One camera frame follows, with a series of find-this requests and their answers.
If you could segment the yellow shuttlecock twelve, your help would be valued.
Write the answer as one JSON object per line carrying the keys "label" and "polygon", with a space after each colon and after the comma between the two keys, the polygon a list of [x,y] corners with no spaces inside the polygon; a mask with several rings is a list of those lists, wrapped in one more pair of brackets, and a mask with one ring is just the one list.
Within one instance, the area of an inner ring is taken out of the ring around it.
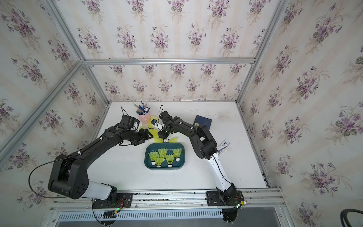
{"label": "yellow shuttlecock twelve", "polygon": [[177,143],[178,142],[178,137],[173,137],[171,139],[168,139],[167,141],[168,143]]}

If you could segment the teal plastic storage box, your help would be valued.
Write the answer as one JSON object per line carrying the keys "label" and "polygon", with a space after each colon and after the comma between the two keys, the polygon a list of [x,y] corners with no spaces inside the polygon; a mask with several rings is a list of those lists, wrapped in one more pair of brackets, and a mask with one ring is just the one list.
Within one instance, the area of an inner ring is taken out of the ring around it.
{"label": "teal plastic storage box", "polygon": [[144,165],[148,169],[180,169],[184,163],[185,148],[180,143],[153,143],[146,148]]}

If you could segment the yellow shuttlecock seven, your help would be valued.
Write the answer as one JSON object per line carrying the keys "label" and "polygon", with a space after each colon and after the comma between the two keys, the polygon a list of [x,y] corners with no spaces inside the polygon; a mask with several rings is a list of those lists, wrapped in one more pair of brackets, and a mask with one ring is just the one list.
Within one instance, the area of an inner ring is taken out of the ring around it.
{"label": "yellow shuttlecock seven", "polygon": [[158,155],[159,157],[165,157],[167,155],[168,149],[167,148],[160,148],[158,149]]}

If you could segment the yellow shuttlecock six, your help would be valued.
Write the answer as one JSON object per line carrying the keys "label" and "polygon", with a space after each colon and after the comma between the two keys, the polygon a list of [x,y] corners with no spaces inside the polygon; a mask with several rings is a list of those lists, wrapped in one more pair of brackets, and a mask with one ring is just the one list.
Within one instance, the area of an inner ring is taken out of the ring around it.
{"label": "yellow shuttlecock six", "polygon": [[151,165],[155,166],[156,165],[155,158],[157,158],[159,155],[158,151],[151,151],[148,153],[148,155],[151,160]]}

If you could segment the yellow shuttlecock eight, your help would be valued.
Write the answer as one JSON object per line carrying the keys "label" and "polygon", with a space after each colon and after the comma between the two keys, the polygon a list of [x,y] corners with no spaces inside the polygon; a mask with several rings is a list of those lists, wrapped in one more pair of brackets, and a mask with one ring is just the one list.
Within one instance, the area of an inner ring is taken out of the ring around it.
{"label": "yellow shuttlecock eight", "polygon": [[182,148],[174,148],[172,149],[172,152],[174,154],[176,162],[179,162],[182,154]]}

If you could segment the yellow shuttlecock four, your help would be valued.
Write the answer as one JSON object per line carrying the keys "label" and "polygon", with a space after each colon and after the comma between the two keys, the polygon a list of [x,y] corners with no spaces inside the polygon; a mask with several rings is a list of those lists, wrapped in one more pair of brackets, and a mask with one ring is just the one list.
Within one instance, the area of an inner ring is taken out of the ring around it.
{"label": "yellow shuttlecock four", "polygon": [[168,167],[172,167],[173,166],[173,162],[174,162],[175,156],[174,154],[169,154],[165,156],[165,160],[168,163]]}

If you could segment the yellow shuttlecock nine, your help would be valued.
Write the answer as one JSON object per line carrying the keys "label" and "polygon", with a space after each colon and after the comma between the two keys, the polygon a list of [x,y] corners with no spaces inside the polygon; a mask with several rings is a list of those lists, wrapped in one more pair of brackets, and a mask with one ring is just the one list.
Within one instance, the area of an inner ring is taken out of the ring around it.
{"label": "yellow shuttlecock nine", "polygon": [[164,157],[156,157],[155,158],[155,163],[156,163],[156,167],[161,167],[161,164],[163,163],[164,161]]}

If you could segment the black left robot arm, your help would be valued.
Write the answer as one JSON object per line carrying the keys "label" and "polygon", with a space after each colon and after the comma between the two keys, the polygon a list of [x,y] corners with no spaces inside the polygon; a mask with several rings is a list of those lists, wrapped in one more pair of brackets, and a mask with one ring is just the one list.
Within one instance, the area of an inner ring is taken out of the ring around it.
{"label": "black left robot arm", "polygon": [[89,180],[88,168],[109,149],[129,141],[138,146],[154,138],[148,129],[139,131],[117,126],[109,127],[104,133],[79,151],[68,156],[59,155],[52,167],[48,190],[71,199],[90,198],[114,201],[117,190],[111,185]]}

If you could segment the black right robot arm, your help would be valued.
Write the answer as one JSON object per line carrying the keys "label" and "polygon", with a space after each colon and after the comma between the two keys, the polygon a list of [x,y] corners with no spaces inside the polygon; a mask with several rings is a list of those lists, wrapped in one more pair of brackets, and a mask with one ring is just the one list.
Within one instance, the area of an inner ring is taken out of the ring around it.
{"label": "black right robot arm", "polygon": [[204,125],[191,125],[177,116],[172,117],[167,111],[162,112],[159,118],[163,128],[158,132],[158,136],[167,139],[170,134],[181,133],[188,137],[195,154],[208,162],[219,194],[226,200],[233,198],[237,193],[237,188],[222,167],[217,153],[217,143],[209,129]]}

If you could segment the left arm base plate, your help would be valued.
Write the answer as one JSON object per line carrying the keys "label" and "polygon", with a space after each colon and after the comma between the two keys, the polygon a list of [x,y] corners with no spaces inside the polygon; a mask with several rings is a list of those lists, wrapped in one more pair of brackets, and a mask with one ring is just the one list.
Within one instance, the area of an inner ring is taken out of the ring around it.
{"label": "left arm base plate", "polygon": [[133,193],[110,194],[106,200],[95,199],[92,207],[94,209],[130,208],[133,195]]}

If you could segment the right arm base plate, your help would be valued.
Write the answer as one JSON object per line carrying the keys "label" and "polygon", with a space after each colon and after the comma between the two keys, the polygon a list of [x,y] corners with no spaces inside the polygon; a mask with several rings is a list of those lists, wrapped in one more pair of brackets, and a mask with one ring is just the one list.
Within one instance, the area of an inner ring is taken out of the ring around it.
{"label": "right arm base plate", "polygon": [[237,189],[207,191],[206,199],[208,206],[237,206],[245,202],[242,191]]}

